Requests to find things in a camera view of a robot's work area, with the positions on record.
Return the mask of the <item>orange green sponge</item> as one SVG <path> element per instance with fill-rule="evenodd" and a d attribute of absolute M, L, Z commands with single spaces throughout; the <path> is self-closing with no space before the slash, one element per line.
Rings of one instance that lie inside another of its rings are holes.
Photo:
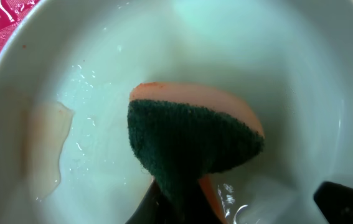
<path fill-rule="evenodd" d="M 221 219 L 210 174 L 253 159 L 264 148 L 261 123 L 241 99 L 203 85 L 142 83 L 130 93 L 128 135 L 134 156 L 178 209 L 195 184 Z"/>

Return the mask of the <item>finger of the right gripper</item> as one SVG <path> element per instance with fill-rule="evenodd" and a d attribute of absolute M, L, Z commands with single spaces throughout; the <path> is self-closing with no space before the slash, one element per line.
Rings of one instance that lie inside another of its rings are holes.
<path fill-rule="evenodd" d="M 353 188 L 323 182 L 314 201 L 329 224 L 353 224 Z"/>

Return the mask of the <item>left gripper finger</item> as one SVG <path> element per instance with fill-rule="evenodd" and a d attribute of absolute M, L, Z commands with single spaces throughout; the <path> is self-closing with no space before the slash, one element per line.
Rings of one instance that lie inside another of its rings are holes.
<path fill-rule="evenodd" d="M 185 199 L 189 200 L 187 205 L 178 210 L 153 181 L 126 224 L 222 224 L 199 184 L 194 185 Z"/>

